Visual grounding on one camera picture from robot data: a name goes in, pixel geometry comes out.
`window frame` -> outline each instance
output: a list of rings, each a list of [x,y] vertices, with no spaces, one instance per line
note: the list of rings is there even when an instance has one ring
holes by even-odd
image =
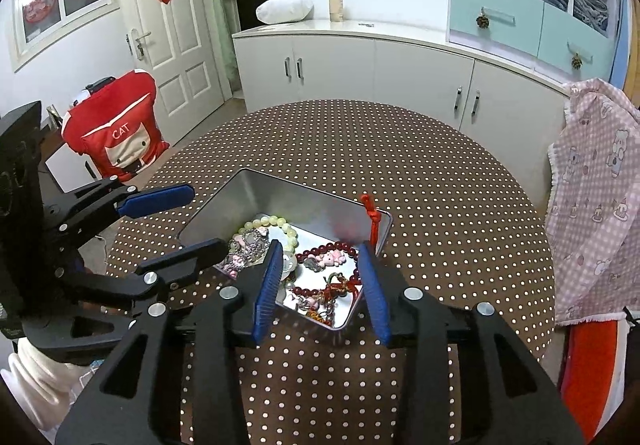
[[[67,14],[64,0],[57,0],[56,4],[60,10],[60,21],[38,34],[35,38],[27,40],[22,18],[22,5],[20,0],[12,0],[12,20],[10,21],[8,40],[14,72],[17,72],[35,56],[66,35],[120,8],[117,0],[97,0],[71,14]]]

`red cloth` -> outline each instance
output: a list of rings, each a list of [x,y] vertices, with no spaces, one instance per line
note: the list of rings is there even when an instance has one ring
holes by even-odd
[[[616,364],[618,321],[583,322],[571,327],[562,400],[592,440],[602,419]]]
[[[133,70],[69,110],[62,138],[88,154],[104,178],[130,180],[169,147],[156,124],[155,100],[153,77]]]

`checkered fabric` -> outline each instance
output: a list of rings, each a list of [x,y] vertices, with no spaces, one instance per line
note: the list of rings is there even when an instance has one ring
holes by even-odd
[[[549,147],[556,323],[622,319],[640,309],[640,112],[600,79],[567,88],[566,127]]]

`brown tablecloth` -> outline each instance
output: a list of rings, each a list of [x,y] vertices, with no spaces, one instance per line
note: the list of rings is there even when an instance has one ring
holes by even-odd
[[[123,275],[143,258],[179,248],[180,228],[242,167],[350,199],[371,194],[394,217],[383,256],[409,285],[458,307],[490,301],[533,355],[543,356],[554,320],[554,277],[545,231],[526,194],[471,139],[433,118],[385,104],[283,104],[194,141],[148,186],[188,181],[196,199],[172,212],[124,221],[108,272]],[[175,292],[172,305],[197,302],[217,287],[217,276],[204,272],[194,286]],[[451,436],[457,437],[455,349],[450,358]],[[355,319],[353,337],[340,348],[276,319],[259,349],[238,350],[252,443],[391,443],[403,359],[401,349],[377,343],[366,313]],[[182,404],[187,443],[190,367]]]

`floor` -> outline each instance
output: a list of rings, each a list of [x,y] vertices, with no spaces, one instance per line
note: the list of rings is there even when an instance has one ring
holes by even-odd
[[[130,180],[127,184],[137,186],[139,189],[145,187],[151,176],[165,164],[175,153],[180,149],[185,148],[193,140],[200,138],[202,135],[209,133],[214,128],[232,120],[234,118],[241,117],[246,114],[246,106],[241,93],[236,94],[235,98],[231,98],[220,106],[209,117],[205,118],[199,125],[197,125],[191,132],[189,132],[180,142],[173,147],[167,149],[160,158],[153,165],[143,170],[133,180]],[[91,269],[95,273],[104,274],[106,272],[106,256],[109,253],[111,245],[115,239],[118,231],[119,222],[114,223],[108,227],[105,231],[101,232],[100,238],[92,239],[85,244],[80,252],[84,258],[84,262],[87,268]],[[565,330],[559,328],[553,335],[551,343],[542,361],[542,367],[547,372],[549,377],[557,383],[560,367],[562,362],[562,353],[564,350],[564,336]]]

